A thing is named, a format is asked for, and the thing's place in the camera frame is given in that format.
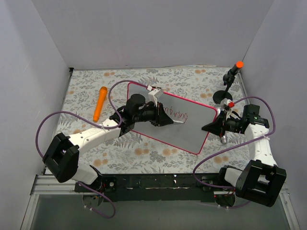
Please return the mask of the pink framed whiteboard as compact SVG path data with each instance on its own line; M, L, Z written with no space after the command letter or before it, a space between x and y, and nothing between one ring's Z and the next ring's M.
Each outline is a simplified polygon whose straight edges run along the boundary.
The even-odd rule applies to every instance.
M208 136L201 128L215 120L216 108L167 92L158 101L170 118L182 123L154 127L149 122L141 122L135 124L133 132L194 155L200 154Z

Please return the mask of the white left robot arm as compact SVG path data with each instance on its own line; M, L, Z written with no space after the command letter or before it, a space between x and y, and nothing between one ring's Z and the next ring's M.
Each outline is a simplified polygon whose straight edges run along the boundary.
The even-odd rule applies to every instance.
M133 94L124 106L98 127L69 136L57 134L43 156L43 163L58 182L75 180L96 192L102 186L99 172L93 166L79 164L79 158L96 146L132 131L138 122L149 122L155 127L174 124L162 103L146 102L144 96Z

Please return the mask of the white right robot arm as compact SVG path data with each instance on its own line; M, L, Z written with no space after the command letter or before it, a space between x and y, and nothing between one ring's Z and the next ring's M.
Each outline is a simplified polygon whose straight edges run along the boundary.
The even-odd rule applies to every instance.
M246 137L250 161L243 170L224 166L219 171L218 187L226 191L233 186L237 197L271 207L286 180L286 171L273 158L267 136L269 122L259 111L258 105L248 104L242 117L234 118L227 117L227 111L222 110L213 122L201 129L220 137L227 131Z

